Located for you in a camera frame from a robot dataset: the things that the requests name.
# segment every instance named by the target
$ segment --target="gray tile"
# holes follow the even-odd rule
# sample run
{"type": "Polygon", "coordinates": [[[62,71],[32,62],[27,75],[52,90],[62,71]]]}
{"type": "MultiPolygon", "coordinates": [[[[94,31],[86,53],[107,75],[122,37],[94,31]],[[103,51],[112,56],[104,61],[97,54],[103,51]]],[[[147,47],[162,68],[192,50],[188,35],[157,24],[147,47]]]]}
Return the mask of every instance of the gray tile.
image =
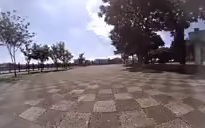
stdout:
{"type": "Polygon", "coordinates": [[[155,128],[192,128],[192,127],[180,119],[175,119],[173,121],[160,124],[155,128]]]}
{"type": "Polygon", "coordinates": [[[132,97],[132,95],[130,93],[116,93],[116,94],[114,94],[114,98],[116,100],[133,99],[133,97],[132,97]]]}
{"type": "Polygon", "coordinates": [[[114,112],[116,111],[115,102],[113,100],[97,101],[94,104],[94,112],[114,112]]]}
{"type": "Polygon", "coordinates": [[[89,128],[119,128],[117,113],[93,113],[89,128]]]}
{"type": "Polygon", "coordinates": [[[139,128],[152,126],[155,121],[151,118],[146,118],[143,111],[126,111],[119,113],[119,118],[122,128],[139,128]]]}
{"type": "Polygon", "coordinates": [[[60,110],[60,111],[68,111],[75,102],[63,100],[57,104],[52,105],[51,109],[60,110]]]}
{"type": "Polygon", "coordinates": [[[193,128],[205,128],[205,113],[192,111],[184,115],[183,120],[192,125],[193,128]]]}
{"type": "Polygon", "coordinates": [[[187,114],[195,109],[191,106],[181,103],[181,102],[172,102],[164,105],[167,109],[171,110],[177,117],[180,117],[184,114],[187,114]]]}
{"type": "Polygon", "coordinates": [[[139,99],[136,99],[136,101],[140,104],[140,106],[141,106],[142,108],[148,108],[148,107],[151,107],[151,106],[160,105],[159,102],[157,102],[156,100],[154,100],[154,99],[151,98],[151,97],[148,97],[148,98],[139,98],[139,99]]]}
{"type": "Polygon", "coordinates": [[[78,98],[78,101],[94,101],[96,98],[95,94],[85,94],[78,98]]]}
{"type": "Polygon", "coordinates": [[[59,128],[88,128],[90,113],[68,112],[62,119],[59,128]]]}
{"type": "Polygon", "coordinates": [[[101,89],[98,92],[99,94],[111,94],[112,90],[111,89],[101,89]]]}

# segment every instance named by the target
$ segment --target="white tile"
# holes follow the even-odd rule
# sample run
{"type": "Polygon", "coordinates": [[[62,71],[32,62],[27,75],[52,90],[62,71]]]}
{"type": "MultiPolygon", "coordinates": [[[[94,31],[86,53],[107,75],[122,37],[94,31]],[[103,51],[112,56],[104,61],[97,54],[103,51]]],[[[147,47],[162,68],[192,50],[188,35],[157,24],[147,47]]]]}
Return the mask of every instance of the white tile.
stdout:
{"type": "Polygon", "coordinates": [[[19,116],[29,120],[29,121],[35,121],[41,114],[43,114],[46,111],[46,109],[39,108],[39,107],[31,107],[21,113],[19,116]]]}

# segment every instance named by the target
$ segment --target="tree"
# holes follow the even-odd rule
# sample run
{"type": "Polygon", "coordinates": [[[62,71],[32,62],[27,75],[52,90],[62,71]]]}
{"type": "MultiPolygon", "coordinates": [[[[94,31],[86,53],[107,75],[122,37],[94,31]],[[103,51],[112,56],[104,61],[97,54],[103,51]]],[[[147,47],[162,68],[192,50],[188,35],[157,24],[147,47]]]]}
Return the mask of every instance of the tree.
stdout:
{"type": "Polygon", "coordinates": [[[32,49],[30,48],[30,44],[25,44],[24,48],[21,48],[21,52],[25,56],[25,60],[27,62],[27,70],[30,72],[30,61],[32,59],[32,49]]]}
{"type": "Polygon", "coordinates": [[[58,44],[52,45],[50,49],[50,58],[53,60],[56,69],[58,70],[59,47],[58,44]]]}
{"type": "Polygon", "coordinates": [[[185,64],[184,30],[198,19],[205,21],[205,1],[200,0],[103,0],[100,16],[108,24],[141,27],[150,31],[171,31],[176,58],[185,64]]]}
{"type": "Polygon", "coordinates": [[[48,45],[38,45],[36,43],[32,46],[32,58],[35,60],[39,60],[41,64],[41,72],[44,69],[44,62],[49,59],[50,56],[50,48],[48,45]]]}
{"type": "Polygon", "coordinates": [[[151,48],[164,45],[163,40],[155,33],[154,26],[162,26],[157,21],[149,20],[150,17],[141,14],[142,11],[131,0],[104,0],[109,2],[100,7],[99,15],[105,21],[114,26],[111,31],[112,45],[117,49],[116,53],[126,55],[136,54],[139,63],[147,62],[148,52],[151,48]]]}
{"type": "Polygon", "coordinates": [[[73,55],[65,49],[65,43],[64,42],[59,42],[58,44],[58,49],[59,49],[59,60],[62,61],[63,66],[66,67],[67,63],[73,58],[73,55]]]}
{"type": "Polygon", "coordinates": [[[79,54],[78,60],[79,60],[80,65],[82,65],[84,63],[84,61],[85,61],[84,53],[79,54]]]}
{"type": "Polygon", "coordinates": [[[6,46],[16,74],[16,52],[21,46],[31,42],[34,33],[28,31],[30,23],[17,16],[16,11],[2,12],[0,15],[0,42],[6,46]]]}

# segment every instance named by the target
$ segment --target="paved plaza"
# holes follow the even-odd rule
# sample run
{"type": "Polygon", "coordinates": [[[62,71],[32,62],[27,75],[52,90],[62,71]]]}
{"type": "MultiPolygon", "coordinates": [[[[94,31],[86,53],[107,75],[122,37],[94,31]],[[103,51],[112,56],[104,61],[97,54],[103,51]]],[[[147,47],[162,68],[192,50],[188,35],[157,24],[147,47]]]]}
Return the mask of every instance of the paved plaza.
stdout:
{"type": "Polygon", "coordinates": [[[90,66],[0,83],[0,128],[205,128],[205,80],[90,66]]]}

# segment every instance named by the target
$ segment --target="building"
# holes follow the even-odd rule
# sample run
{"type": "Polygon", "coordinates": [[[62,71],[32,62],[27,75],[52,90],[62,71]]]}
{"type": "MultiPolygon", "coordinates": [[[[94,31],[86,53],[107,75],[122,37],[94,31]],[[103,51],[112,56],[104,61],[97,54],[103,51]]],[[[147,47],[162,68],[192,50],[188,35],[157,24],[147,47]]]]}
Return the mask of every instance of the building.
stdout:
{"type": "Polygon", "coordinates": [[[192,47],[195,63],[203,64],[205,61],[205,30],[195,28],[193,32],[190,32],[187,45],[192,47]]]}

